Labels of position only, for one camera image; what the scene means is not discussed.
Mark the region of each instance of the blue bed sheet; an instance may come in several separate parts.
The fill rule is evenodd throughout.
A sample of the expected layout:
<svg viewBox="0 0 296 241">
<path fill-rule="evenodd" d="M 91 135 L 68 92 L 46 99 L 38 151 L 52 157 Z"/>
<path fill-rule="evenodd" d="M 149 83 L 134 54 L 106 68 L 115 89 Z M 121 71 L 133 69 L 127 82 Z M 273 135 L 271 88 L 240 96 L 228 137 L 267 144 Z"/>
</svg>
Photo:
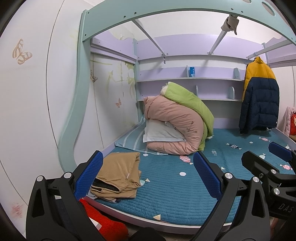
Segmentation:
<svg viewBox="0 0 296 241">
<path fill-rule="evenodd" d="M 287 146 L 272 131 L 252 131 L 248 135 L 240 135 L 238 129 L 214 129 L 212 139 L 206 141 L 204 155 L 210 162 L 216 163 L 224 172 L 231 172 L 236 178 L 250 179 L 252 174 L 242 166 L 242 154 L 248 150 L 261 156 L 274 165 L 281 173 L 294 174 L 280 165 L 285 161 L 269 153 L 268 145 L 276 142 Z M 112 152 L 131 152 L 131 150 L 116 147 Z M 124 199 L 119 203 L 111 203 L 96 199 L 97 202 L 115 208 L 119 211 L 138 217 L 155 220 L 161 215 L 161 221 L 179 225 L 202 225 L 216 199 L 212 198 L 194 165 L 183 162 L 177 155 L 144 156 L 141 153 L 139 169 L 142 171 L 141 180 L 145 184 L 138 188 L 134 199 Z M 232 222 L 240 198 L 237 197 L 227 223 Z"/>
</svg>

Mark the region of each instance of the yellow and navy puffer jacket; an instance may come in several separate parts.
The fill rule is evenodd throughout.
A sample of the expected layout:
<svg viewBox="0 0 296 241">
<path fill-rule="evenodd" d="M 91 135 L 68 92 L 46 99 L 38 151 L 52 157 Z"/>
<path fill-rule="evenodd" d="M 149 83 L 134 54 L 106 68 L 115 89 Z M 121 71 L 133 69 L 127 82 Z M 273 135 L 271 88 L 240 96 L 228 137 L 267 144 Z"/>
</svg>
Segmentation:
<svg viewBox="0 0 296 241">
<path fill-rule="evenodd" d="M 260 57 L 247 65 L 239 119 L 241 133 L 277 126 L 279 86 L 271 68 Z"/>
</svg>

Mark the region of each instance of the green blanket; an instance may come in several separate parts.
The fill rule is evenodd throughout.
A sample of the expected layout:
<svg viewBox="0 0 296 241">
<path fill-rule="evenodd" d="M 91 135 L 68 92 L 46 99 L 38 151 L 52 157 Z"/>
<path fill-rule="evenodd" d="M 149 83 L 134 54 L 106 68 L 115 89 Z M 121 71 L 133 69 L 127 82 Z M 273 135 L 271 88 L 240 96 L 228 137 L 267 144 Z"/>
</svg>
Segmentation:
<svg viewBox="0 0 296 241">
<path fill-rule="evenodd" d="M 165 93 L 163 93 L 166 98 L 194 110 L 203 119 L 204 132 L 198 150 L 204 150 L 206 137 L 210 137 L 213 135 L 213 114 L 211 113 L 209 108 L 201 101 L 201 99 L 189 90 L 173 82 L 168 82 L 167 86 L 168 87 Z"/>
</svg>

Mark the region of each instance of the red bag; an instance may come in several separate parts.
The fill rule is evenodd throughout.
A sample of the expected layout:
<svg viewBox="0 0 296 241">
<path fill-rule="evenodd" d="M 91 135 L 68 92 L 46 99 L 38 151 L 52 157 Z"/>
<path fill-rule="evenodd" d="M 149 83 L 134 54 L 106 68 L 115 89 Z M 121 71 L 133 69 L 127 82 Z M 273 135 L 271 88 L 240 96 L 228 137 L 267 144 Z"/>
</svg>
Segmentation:
<svg viewBox="0 0 296 241">
<path fill-rule="evenodd" d="M 296 114 L 292 115 L 291 117 L 291 127 L 290 127 L 290 135 L 296 135 Z"/>
</svg>

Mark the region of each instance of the pillow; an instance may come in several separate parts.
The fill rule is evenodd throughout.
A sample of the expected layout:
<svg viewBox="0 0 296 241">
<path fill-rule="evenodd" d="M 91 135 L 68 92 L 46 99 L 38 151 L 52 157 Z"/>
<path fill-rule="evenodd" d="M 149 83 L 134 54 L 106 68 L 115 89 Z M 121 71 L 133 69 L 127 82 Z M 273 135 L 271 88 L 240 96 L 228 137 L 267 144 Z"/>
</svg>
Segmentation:
<svg viewBox="0 0 296 241">
<path fill-rule="evenodd" d="M 141 121 L 129 133 L 119 138 L 114 144 L 115 146 L 123 147 L 129 150 L 149 153 L 153 155 L 167 155 L 166 153 L 157 152 L 147 148 L 146 143 L 143 143 L 144 128 L 146 127 L 146 119 L 144 116 Z"/>
<path fill-rule="evenodd" d="M 143 142 L 165 141 L 178 142 L 185 141 L 185 136 L 178 131 L 169 121 L 150 119 L 146 121 Z"/>
</svg>

